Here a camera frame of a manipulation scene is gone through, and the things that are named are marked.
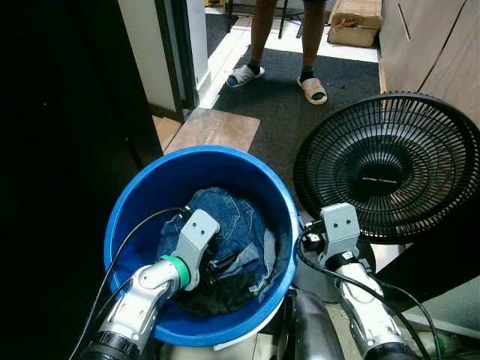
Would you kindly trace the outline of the blue denim jeans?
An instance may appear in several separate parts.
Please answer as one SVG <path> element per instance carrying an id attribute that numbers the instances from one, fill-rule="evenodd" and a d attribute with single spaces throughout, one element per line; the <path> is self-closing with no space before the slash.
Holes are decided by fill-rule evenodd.
<path id="1" fill-rule="evenodd" d="M 194 193 L 187 206 L 192 212 L 203 209 L 220 224 L 219 233 L 226 242 L 221 250 L 239 254 L 242 265 L 257 260 L 264 271 L 257 285 L 251 287 L 255 297 L 268 289 L 277 271 L 278 241 L 266 226 L 260 210 L 247 199 L 233 195 L 220 187 L 209 187 Z"/>

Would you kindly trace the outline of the grey slipper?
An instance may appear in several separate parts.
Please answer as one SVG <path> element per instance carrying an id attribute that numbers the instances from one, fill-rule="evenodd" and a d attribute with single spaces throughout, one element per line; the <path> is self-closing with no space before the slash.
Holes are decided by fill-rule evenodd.
<path id="1" fill-rule="evenodd" d="M 244 64 L 233 69 L 233 72 L 230 72 L 230 75 L 227 76 L 225 85 L 229 87 L 247 85 L 247 83 L 260 78 L 265 71 L 264 67 L 251 67 L 249 64 Z"/>

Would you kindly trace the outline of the clear plastic bottle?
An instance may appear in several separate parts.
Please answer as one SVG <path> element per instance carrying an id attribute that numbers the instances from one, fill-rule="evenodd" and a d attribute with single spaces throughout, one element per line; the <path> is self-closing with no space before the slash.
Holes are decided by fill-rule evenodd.
<path id="1" fill-rule="evenodd" d="M 430 330 L 418 331 L 415 334 L 409 334 L 407 340 L 417 356 L 427 356 L 435 358 L 438 353 L 446 360 L 467 350 L 467 346 L 455 334 L 447 334 L 443 331 L 436 333 Z"/>

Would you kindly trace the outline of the beige slipper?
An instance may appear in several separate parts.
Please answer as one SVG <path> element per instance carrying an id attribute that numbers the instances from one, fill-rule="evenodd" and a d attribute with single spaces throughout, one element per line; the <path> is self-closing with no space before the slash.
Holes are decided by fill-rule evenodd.
<path id="1" fill-rule="evenodd" d="M 329 99 L 321 79 L 312 76 L 312 78 L 298 79 L 297 83 L 305 99 L 312 105 L 325 105 L 327 99 Z"/>

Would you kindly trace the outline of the dark grey floor mat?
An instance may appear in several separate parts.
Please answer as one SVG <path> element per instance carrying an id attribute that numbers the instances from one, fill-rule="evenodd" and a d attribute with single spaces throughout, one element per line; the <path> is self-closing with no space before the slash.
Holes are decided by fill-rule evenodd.
<path id="1" fill-rule="evenodd" d="M 266 49 L 266 72 L 240 87 L 224 85 L 214 109 L 260 120 L 249 152 L 293 187 L 293 167 L 305 137 L 337 110 L 380 93 L 380 66 L 374 62 L 316 57 L 314 72 L 328 93 L 325 105 L 312 105 L 297 79 L 302 54 Z"/>

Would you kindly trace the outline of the wooden cabinet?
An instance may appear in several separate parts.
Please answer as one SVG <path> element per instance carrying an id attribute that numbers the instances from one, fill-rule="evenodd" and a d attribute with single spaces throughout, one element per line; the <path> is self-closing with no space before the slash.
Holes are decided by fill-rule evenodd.
<path id="1" fill-rule="evenodd" d="M 383 0 L 382 89 L 439 98 L 480 123 L 480 0 Z"/>

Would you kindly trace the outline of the person's leg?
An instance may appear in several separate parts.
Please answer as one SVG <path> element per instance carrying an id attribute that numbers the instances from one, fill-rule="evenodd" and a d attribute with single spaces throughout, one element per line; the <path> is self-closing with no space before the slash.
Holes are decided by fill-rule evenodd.
<path id="1" fill-rule="evenodd" d="M 250 36 L 251 56 L 247 67 L 253 74 L 260 74 L 260 62 L 266 41 L 273 26 L 278 0 L 255 0 L 253 18 L 251 18 Z"/>
<path id="2" fill-rule="evenodd" d="M 326 24 L 326 0 L 303 0 L 301 44 L 303 49 L 301 76 L 303 82 L 314 77 L 314 65 Z"/>

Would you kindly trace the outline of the blue plastic bucket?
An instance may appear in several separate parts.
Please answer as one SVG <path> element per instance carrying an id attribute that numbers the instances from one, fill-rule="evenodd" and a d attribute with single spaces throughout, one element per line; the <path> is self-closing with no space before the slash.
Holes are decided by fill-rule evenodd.
<path id="1" fill-rule="evenodd" d="M 162 155 L 138 172 L 111 210 L 103 240 L 103 267 L 118 254 L 107 283 L 116 290 L 137 269 L 158 260 L 161 220 L 126 235 L 155 212 L 181 207 L 203 188 L 223 188 L 253 203 L 277 240 L 277 273 L 259 298 L 229 314 L 197 316 L 174 301 L 158 312 L 154 339 L 182 347 L 213 347 L 247 338 L 278 314 L 297 268 L 295 240 L 301 233 L 297 206 L 288 187 L 263 161 L 226 146 L 202 145 Z"/>

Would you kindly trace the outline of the person's right leg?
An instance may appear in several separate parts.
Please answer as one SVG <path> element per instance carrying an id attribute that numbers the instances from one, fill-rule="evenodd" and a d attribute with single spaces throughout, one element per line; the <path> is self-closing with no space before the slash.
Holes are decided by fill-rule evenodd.
<path id="1" fill-rule="evenodd" d="M 251 18 L 250 36 L 251 56 L 247 67 L 253 74 L 260 74 L 260 62 L 266 41 L 273 26 L 278 0 L 255 0 L 253 18 Z"/>

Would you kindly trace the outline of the black garment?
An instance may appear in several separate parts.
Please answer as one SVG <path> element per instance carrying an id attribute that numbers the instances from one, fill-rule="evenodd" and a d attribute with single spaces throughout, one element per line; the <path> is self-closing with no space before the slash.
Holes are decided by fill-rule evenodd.
<path id="1" fill-rule="evenodd" d="M 202 262 L 201 280 L 191 291 L 178 292 L 172 299 L 186 312 L 198 317 L 230 314 L 255 297 L 251 289 L 264 274 L 257 260 L 240 263 L 239 254 Z"/>

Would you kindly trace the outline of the person's left leg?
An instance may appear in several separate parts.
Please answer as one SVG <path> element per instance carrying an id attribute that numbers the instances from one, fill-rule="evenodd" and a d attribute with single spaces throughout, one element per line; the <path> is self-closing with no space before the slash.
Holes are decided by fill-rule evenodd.
<path id="1" fill-rule="evenodd" d="M 326 24 L 326 0 L 303 0 L 301 44 L 303 49 L 301 76 L 303 82 L 314 77 L 314 65 Z"/>

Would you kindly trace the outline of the brown cardboard box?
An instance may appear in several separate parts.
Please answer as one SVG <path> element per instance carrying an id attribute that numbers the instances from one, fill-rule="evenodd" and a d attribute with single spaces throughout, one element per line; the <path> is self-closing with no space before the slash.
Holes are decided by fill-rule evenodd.
<path id="1" fill-rule="evenodd" d="M 335 0 L 328 24 L 330 44 L 371 48 L 382 26 L 382 0 Z"/>

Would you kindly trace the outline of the white door frame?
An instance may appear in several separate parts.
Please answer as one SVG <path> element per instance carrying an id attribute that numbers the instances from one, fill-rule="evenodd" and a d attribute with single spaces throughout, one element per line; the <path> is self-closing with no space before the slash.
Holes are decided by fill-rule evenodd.
<path id="1" fill-rule="evenodd" d="M 205 0 L 117 0 L 153 116 L 188 120 L 209 89 Z"/>

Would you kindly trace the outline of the dark grey robot leg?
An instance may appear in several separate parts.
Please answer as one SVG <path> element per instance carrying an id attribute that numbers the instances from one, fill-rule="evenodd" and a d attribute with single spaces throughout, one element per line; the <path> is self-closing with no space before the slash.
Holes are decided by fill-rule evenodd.
<path id="1" fill-rule="evenodd" d="M 292 360 L 345 360 L 332 317 L 312 292 L 291 290 Z"/>

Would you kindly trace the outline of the brown wooden board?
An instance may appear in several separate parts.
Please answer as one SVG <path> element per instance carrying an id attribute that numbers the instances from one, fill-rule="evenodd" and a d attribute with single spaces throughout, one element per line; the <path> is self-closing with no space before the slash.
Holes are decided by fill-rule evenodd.
<path id="1" fill-rule="evenodd" d="M 257 118 L 197 107 L 179 125 L 171 140 L 166 141 L 163 153 L 200 145 L 226 146 L 247 152 L 259 129 Z"/>

